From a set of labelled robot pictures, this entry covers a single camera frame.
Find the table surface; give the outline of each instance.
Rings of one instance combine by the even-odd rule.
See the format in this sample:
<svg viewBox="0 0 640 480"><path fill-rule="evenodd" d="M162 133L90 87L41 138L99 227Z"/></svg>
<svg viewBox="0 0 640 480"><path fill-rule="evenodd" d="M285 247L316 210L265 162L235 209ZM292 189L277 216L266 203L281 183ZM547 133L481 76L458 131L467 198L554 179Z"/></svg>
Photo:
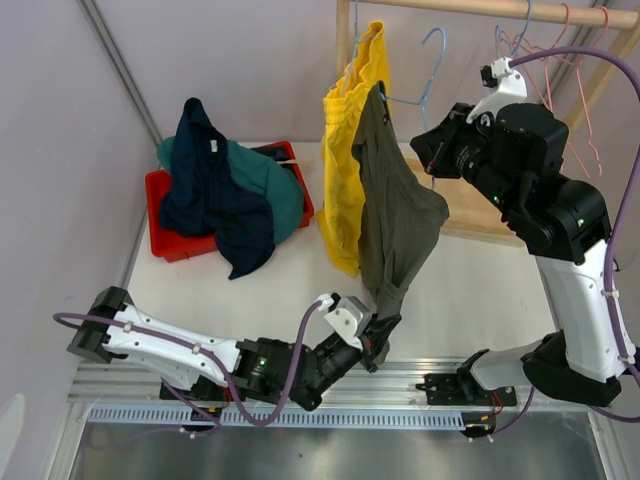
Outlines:
<svg viewBox="0 0 640 480"><path fill-rule="evenodd" d="M316 212L323 199L318 143L293 143ZM319 294L356 295L371 304L359 277L329 261L315 219L279 245L250 275L228 280L219 252L167 263L151 254L145 227L129 292L138 308L176 326L218 338L293 341L300 318ZM441 236L412 283L389 360L467 357L482 349L528 344L553 332L534 261L524 248ZM305 343L331 333L318 315Z"/></svg>

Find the red basket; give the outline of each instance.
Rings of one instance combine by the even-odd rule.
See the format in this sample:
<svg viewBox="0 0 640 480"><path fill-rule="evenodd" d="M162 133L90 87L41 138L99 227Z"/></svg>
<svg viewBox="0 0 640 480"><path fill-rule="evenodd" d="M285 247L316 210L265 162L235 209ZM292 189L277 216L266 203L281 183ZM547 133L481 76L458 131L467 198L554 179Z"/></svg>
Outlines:
<svg viewBox="0 0 640 480"><path fill-rule="evenodd" d="M289 142L278 142L268 145L269 147L280 147L287 152L289 158L296 158L293 148ZM300 168L296 164L283 165L282 168L289 168L302 185L304 191L304 205L302 208L302 221L298 228L308 227L311 217L313 217L313 203L309 191L300 173ZM147 207L149 212L149 233L151 234L151 253L156 257L164 257L167 262L176 262L185 258L195 257L204 253L214 252L218 249L215 241L215 234L206 237L183 237L171 230L165 230L160 226L158 212L160 211L160 200L171 188L171 175L164 170L151 172L145 177L147 188Z"/></svg>

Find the yellow garment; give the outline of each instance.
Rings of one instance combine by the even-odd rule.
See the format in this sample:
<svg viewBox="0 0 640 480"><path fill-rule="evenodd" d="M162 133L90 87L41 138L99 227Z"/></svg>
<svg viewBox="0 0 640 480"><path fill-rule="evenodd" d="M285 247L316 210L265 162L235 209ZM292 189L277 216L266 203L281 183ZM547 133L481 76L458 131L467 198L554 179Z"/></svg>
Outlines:
<svg viewBox="0 0 640 480"><path fill-rule="evenodd" d="M360 269L358 239L364 206L360 167L351 155L351 145L369 90L383 81L387 93L391 91L383 34L382 22L369 25L360 37L366 40L358 46L353 70L347 74L347 67L345 76L324 98L324 206L317 219L329 258L349 275L357 275Z"/></svg>

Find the wooden board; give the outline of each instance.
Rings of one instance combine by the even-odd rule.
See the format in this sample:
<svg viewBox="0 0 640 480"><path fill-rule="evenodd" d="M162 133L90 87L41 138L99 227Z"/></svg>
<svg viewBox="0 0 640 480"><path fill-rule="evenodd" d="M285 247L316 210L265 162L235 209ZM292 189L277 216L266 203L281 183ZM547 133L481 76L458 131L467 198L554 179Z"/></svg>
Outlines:
<svg viewBox="0 0 640 480"><path fill-rule="evenodd" d="M407 158L407 164L420 183L431 188L431 176L424 173L420 161ZM438 179L436 192L449 204L449 220L442 228L443 235L523 246L524 242L500 221L500 212L464 180Z"/></svg>

